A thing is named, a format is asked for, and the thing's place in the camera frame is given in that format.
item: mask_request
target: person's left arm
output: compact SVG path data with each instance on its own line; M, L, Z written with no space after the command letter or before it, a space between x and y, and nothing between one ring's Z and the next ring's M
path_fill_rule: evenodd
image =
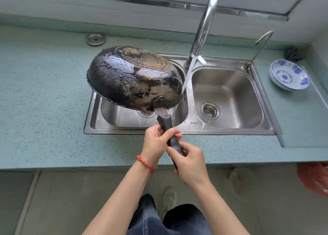
M175 128L165 133L159 124L148 128L140 154L142 160L155 168L174 134L178 140L182 138ZM136 161L82 235L125 235L149 176L150 169Z

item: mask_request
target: pant leg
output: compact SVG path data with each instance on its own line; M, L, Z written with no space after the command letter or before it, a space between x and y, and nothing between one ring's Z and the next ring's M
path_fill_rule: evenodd
M150 194L142 196L134 212L126 235L180 235L169 231L159 218L154 199Z
M192 204L179 205L168 211L163 224L181 235L213 235L202 212Z

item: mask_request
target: white sneaker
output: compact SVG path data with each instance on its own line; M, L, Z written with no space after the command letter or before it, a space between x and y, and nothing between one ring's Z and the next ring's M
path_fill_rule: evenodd
M167 187L163 194L163 207L159 213L161 220L164 220L164 217L168 211L175 208L176 206L176 191L173 187Z

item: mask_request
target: hand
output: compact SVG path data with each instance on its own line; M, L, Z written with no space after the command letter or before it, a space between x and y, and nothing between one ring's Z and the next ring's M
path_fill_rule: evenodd
M178 167L179 175L184 183L191 188L198 187L204 183L210 183L208 178L203 151L190 143L180 142L186 157L180 155L172 147L166 151Z
M178 141L182 138L182 134L176 128L171 128L165 133L160 124L153 125L146 130L144 145L142 147L141 158L152 168L158 164L158 160L164 154L167 141L176 136Z

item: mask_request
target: plastic bag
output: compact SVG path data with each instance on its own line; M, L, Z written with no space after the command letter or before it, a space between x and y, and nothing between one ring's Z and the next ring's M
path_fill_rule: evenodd
M306 188L328 197L328 162L298 163L297 176Z

